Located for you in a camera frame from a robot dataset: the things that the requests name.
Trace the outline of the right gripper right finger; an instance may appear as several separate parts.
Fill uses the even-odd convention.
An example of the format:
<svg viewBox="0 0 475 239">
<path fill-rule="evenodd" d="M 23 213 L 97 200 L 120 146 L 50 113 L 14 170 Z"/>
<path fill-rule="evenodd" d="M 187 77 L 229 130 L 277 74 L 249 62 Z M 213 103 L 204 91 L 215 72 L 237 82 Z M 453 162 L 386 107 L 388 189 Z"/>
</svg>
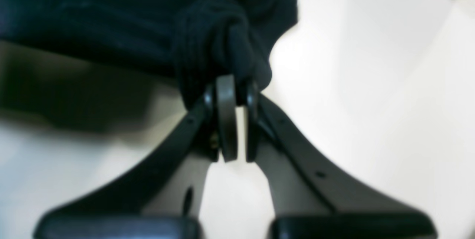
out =
<svg viewBox="0 0 475 239">
<path fill-rule="evenodd" d="M 246 83 L 246 160 L 266 176 L 270 239 L 436 239 L 424 212 L 352 177 L 307 140 L 280 107 Z"/>
</svg>

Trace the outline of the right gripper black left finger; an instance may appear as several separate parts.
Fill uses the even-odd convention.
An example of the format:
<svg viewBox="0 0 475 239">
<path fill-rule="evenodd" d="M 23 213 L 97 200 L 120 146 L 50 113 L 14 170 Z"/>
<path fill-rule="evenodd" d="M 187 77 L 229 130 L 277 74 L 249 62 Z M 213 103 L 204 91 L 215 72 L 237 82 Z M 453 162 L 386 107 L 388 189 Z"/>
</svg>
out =
<svg viewBox="0 0 475 239">
<path fill-rule="evenodd" d="M 199 239 L 207 171 L 238 157 L 236 87 L 216 78 L 141 162 L 99 189 L 45 214 L 35 239 Z"/>
</svg>

